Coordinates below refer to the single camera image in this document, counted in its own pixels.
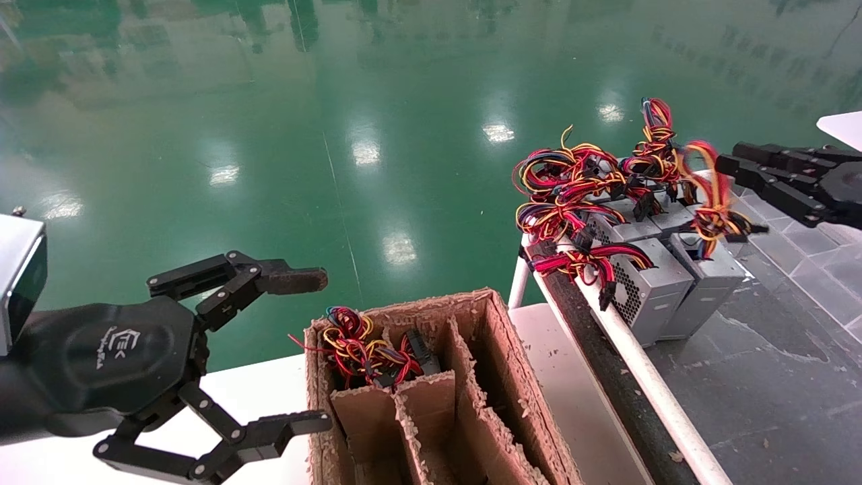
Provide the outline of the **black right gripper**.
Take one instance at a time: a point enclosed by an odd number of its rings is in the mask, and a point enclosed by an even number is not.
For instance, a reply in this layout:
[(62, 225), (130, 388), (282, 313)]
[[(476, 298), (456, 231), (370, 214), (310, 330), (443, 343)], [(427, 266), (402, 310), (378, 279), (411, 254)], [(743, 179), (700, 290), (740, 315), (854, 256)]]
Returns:
[(715, 168), (804, 226), (831, 223), (861, 230), (860, 158), (857, 150), (834, 146), (739, 142), (732, 156), (719, 156)]

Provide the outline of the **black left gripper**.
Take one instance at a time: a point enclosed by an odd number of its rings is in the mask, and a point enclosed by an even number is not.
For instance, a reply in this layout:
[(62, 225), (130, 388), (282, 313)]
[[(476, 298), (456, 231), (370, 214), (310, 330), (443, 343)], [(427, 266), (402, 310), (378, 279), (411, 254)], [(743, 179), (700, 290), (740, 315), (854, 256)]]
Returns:
[[(197, 316), (173, 300), (37, 311), (2, 359), (2, 444), (117, 428), (94, 447), (96, 459), (118, 472), (178, 484), (224, 484), (247, 464), (277, 459), (293, 438), (331, 430), (332, 418), (310, 410), (241, 426), (197, 384), (207, 361), (202, 328), (218, 331), (263, 294), (311, 294), (326, 286), (322, 267), (292, 268), (229, 251), (147, 281), (152, 297), (182, 301), (210, 292)], [(212, 451), (196, 458), (136, 443), (183, 404), (219, 435)]]

